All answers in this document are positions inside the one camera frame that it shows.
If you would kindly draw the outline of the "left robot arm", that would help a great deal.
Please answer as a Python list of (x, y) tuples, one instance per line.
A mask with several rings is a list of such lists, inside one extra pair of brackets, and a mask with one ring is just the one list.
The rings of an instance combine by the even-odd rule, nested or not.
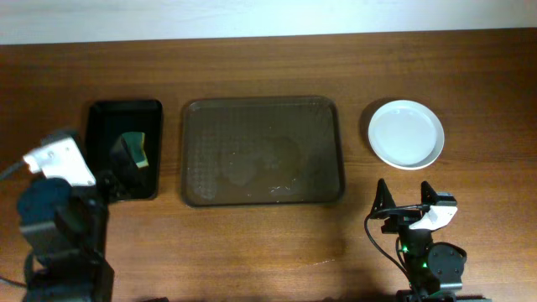
[(123, 136), (109, 151), (110, 169), (92, 173), (76, 139), (58, 133), (23, 156), (33, 174), (19, 197), (19, 229), (31, 251), (24, 262), (26, 301), (109, 301), (114, 271), (106, 260), (110, 204), (141, 182)]

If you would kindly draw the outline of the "pale blue plate top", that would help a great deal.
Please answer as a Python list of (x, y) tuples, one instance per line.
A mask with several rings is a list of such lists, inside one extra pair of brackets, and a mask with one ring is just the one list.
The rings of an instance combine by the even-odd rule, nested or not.
[(433, 164), (446, 141), (440, 119), (428, 107), (410, 100), (387, 102), (368, 124), (368, 142), (386, 164), (418, 170)]

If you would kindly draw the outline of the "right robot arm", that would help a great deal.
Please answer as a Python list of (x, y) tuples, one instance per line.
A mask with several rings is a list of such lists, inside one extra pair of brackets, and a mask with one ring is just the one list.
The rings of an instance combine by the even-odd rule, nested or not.
[[(403, 302), (478, 302), (478, 295), (459, 296), (467, 252), (449, 242), (435, 242), (432, 234), (446, 227), (457, 213), (456, 198), (437, 192), (424, 181), (420, 185), (421, 202), (397, 206), (385, 180), (377, 184), (370, 213), (364, 219), (364, 231), (372, 245), (403, 273), (408, 290), (400, 290), (395, 299)], [(381, 233), (395, 234), (395, 257), (382, 249), (369, 231), (371, 220), (381, 220)]]

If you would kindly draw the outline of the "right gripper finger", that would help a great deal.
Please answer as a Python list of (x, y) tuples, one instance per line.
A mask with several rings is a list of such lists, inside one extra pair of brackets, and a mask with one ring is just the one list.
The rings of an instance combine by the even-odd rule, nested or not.
[(434, 206), (438, 202), (438, 195), (427, 181), (423, 181), (420, 185), (421, 204)]
[(372, 212), (395, 208), (394, 199), (386, 185), (384, 179), (380, 179), (377, 184), (376, 195), (373, 201)]

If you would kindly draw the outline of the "green yellow sponge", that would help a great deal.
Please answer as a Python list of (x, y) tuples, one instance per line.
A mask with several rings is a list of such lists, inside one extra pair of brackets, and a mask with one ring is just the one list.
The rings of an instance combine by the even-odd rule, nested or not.
[(145, 133), (143, 132), (128, 132), (123, 133), (122, 138), (127, 145), (128, 152), (133, 159), (133, 162), (139, 169), (149, 166), (148, 158), (144, 150)]

